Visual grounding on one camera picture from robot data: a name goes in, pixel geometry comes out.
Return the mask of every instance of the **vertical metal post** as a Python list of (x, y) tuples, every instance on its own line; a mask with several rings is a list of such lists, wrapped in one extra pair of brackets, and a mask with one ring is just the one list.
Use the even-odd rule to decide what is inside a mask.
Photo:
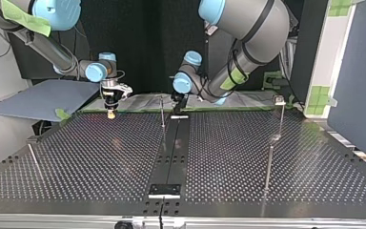
[(283, 129), (283, 121), (284, 121), (284, 112), (285, 112), (285, 104), (283, 105), (282, 111), (281, 111), (281, 118), (280, 118), (280, 130), (278, 132), (278, 135), (281, 137), (281, 132)]
[(266, 184), (264, 186), (264, 191), (267, 193), (269, 192), (269, 183), (270, 183), (270, 175), (272, 173), (272, 164), (273, 164), (273, 152), (275, 147), (270, 145), (269, 148), (269, 159), (267, 161), (267, 173), (266, 173)]
[(162, 128), (165, 129), (166, 125), (165, 125), (165, 113), (164, 113), (164, 108), (163, 108), (163, 96), (160, 95), (160, 113), (162, 115)]

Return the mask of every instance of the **green label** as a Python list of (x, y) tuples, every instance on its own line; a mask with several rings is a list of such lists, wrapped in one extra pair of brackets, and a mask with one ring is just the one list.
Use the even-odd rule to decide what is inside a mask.
[(352, 0), (332, 0), (331, 8), (329, 9), (330, 17), (339, 17), (349, 15)]

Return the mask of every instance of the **black background curtain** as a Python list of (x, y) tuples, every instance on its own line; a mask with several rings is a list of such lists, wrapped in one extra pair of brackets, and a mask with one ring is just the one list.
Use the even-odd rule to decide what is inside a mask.
[(171, 93), (188, 50), (205, 58), (199, 0), (83, 0), (81, 21), (92, 56), (115, 52), (135, 94)]

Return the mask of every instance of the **end effector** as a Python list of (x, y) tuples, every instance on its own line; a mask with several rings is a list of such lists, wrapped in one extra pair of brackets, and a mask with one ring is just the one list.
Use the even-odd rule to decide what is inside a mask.
[(101, 95), (104, 98), (108, 118), (115, 118), (115, 111), (119, 101), (127, 99), (132, 94), (132, 88), (118, 80), (125, 76), (123, 71), (117, 70), (117, 60), (114, 53), (102, 52), (96, 62), (83, 60), (78, 68), (91, 82), (100, 82)]

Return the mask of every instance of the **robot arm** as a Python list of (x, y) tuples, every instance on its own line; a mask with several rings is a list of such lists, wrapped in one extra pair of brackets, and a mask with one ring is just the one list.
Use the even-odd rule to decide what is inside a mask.
[[(28, 14), (46, 18), (53, 31), (72, 29), (80, 15), (80, 0), (10, 0), (15, 6)], [(77, 77), (87, 77), (92, 82), (100, 82), (105, 97), (105, 107), (109, 118), (115, 118), (118, 100), (132, 93), (127, 85), (117, 82), (116, 56), (113, 53), (99, 54), (98, 61), (79, 61), (67, 48), (50, 37), (29, 31), (23, 26), (4, 18), (0, 0), (0, 28), (12, 32), (48, 61), (57, 73)]]
[(210, 81), (197, 74), (201, 55), (187, 52), (173, 87), (222, 105), (249, 73), (279, 54), (290, 28), (289, 13), (281, 0), (202, 0), (199, 14), (236, 39), (228, 64)]

